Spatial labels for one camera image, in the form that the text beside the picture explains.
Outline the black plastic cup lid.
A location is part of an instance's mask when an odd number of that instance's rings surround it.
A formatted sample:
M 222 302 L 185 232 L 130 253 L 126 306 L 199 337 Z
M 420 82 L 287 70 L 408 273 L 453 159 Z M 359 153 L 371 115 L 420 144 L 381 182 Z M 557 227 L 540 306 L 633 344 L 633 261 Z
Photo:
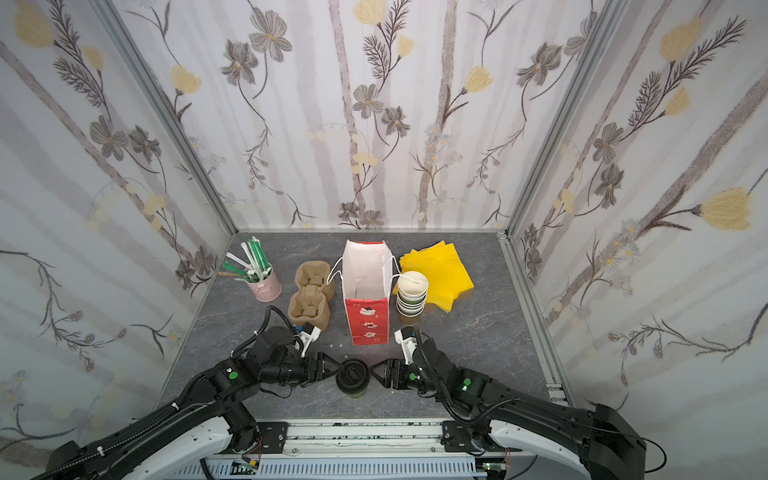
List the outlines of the black plastic cup lid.
M 370 383 L 370 370 L 365 362 L 359 359 L 349 359 L 342 363 L 337 371 L 336 384 L 340 391 L 343 389 L 367 389 Z

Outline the green white paper cup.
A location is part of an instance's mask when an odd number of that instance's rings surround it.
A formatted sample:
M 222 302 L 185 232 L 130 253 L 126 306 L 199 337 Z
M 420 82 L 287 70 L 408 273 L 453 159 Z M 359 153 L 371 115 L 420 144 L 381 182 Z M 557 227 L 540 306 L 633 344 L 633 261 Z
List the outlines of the green white paper cup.
M 356 399 L 356 398 L 361 398 L 366 393 L 366 390 L 365 389 L 353 389 L 353 390 L 343 389 L 342 392 L 347 396 L 349 396 L 350 398 Z

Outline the red white paper bag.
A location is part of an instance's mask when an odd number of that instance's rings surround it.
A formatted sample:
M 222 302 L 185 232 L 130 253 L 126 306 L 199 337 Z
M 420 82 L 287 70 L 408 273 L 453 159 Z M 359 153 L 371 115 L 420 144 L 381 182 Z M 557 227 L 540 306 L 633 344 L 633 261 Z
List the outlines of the red white paper bag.
M 339 277 L 345 315 L 355 346 L 386 345 L 390 296 L 399 268 L 384 241 L 347 240 L 326 282 Z

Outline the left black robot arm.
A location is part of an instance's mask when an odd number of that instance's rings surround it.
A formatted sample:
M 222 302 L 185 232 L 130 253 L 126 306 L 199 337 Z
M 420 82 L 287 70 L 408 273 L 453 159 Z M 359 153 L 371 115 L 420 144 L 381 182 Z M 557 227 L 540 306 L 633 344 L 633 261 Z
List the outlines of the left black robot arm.
M 122 479 L 173 441 L 203 423 L 221 419 L 237 451 L 257 438 L 258 422 L 244 401 L 264 393 L 264 384 L 304 387 L 335 376 L 341 363 L 311 352 L 301 332 L 269 306 L 259 328 L 229 356 L 196 374 L 169 403 L 118 432 L 84 447 L 70 441 L 54 450 L 39 479 Z

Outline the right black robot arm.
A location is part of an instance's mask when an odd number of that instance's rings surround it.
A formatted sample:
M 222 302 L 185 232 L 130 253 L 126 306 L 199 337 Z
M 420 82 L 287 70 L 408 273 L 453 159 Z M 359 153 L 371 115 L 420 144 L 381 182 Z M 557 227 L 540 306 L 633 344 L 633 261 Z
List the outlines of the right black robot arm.
M 484 445 L 528 451 L 589 479 L 643 479 L 652 440 L 614 408 L 571 407 L 526 394 L 479 371 L 455 364 L 417 327 L 396 332 L 402 358 L 374 364 L 383 387 L 431 395 L 453 421 Z

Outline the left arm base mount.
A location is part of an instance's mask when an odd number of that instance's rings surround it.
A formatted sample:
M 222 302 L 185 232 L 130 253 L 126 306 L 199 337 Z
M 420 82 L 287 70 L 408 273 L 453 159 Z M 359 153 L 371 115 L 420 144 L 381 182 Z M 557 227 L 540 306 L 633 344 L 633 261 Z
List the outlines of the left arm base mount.
M 287 440 L 288 422 L 260 422 L 243 454 L 282 454 Z

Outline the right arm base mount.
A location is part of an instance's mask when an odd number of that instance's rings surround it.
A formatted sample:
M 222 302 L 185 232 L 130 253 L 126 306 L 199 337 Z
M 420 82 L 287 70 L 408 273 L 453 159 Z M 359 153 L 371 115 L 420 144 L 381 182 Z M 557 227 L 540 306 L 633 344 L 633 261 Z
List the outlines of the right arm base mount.
M 519 453 L 520 448 L 502 447 L 490 437 L 489 427 L 468 427 L 455 420 L 441 422 L 440 443 L 448 453 L 485 454 Z

